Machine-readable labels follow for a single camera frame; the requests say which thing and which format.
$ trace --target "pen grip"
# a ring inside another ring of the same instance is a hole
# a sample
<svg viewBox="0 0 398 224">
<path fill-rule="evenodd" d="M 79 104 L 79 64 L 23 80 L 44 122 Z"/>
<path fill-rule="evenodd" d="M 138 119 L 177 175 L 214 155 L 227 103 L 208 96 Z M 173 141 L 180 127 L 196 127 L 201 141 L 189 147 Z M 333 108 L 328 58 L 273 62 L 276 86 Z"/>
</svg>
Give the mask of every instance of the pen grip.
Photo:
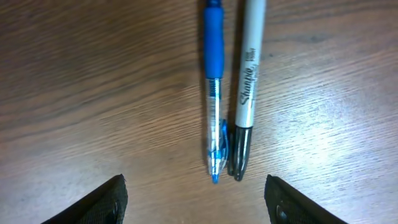
<svg viewBox="0 0 398 224">
<path fill-rule="evenodd" d="M 204 57 L 206 78 L 222 78 L 224 70 L 224 11 L 220 7 L 205 9 Z"/>
</svg>

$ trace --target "retractable pen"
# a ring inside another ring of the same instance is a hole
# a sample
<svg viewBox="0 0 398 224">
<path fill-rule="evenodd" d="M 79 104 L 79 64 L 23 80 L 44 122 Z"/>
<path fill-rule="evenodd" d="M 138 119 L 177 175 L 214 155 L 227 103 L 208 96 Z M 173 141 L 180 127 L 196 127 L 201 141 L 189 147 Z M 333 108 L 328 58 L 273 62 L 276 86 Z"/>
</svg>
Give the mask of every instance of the retractable pen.
<svg viewBox="0 0 398 224">
<path fill-rule="evenodd" d="M 228 158 L 226 121 L 222 119 L 221 79 L 224 73 L 224 10 L 221 0 L 207 0 L 204 15 L 204 57 L 206 75 L 206 103 L 208 122 L 207 159 L 209 174 L 214 184 Z"/>
<path fill-rule="evenodd" d="M 229 154 L 230 166 L 228 167 L 228 173 L 237 181 L 242 180 L 249 161 L 265 16 L 266 0 L 246 1 L 234 146 Z"/>
</svg>

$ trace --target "sharpie logo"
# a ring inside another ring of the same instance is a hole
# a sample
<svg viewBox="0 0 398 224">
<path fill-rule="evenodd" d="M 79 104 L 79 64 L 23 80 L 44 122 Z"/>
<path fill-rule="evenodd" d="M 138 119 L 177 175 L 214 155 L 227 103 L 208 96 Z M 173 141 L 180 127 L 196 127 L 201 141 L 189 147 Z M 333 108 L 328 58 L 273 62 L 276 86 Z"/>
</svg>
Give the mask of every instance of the sharpie logo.
<svg viewBox="0 0 398 224">
<path fill-rule="evenodd" d="M 257 66 L 253 66 L 251 68 L 246 68 L 244 71 L 244 82 L 243 82 L 243 91 L 239 94 L 240 103 L 245 105 L 250 97 L 254 100 L 254 96 L 252 92 L 252 86 L 254 86 L 255 81 L 257 80 L 256 77 Z"/>
</svg>

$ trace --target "wood grain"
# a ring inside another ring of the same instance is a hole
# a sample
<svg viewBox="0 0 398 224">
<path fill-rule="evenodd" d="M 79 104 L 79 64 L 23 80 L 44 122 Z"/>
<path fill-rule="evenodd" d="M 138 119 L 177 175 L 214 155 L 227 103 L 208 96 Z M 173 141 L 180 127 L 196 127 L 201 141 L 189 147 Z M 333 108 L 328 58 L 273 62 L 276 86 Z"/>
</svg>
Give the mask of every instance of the wood grain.
<svg viewBox="0 0 398 224">
<path fill-rule="evenodd" d="M 224 2 L 230 119 L 242 5 Z M 125 223 L 268 223 L 267 174 L 346 222 L 398 222 L 398 2 L 268 5 L 249 167 L 212 185 L 201 1 L 0 4 L 0 223 L 120 173 Z"/>
</svg>

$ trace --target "sharpie marker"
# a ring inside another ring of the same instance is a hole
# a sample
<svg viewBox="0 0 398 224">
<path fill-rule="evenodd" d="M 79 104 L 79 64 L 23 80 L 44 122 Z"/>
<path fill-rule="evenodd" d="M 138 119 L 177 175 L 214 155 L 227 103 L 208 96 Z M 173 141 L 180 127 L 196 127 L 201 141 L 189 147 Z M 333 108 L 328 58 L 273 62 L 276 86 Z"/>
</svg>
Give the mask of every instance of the sharpie marker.
<svg viewBox="0 0 398 224">
<path fill-rule="evenodd" d="M 237 181 L 242 180 L 249 161 L 265 16 L 266 0 L 246 1 L 234 146 L 229 154 L 228 171 Z"/>
</svg>

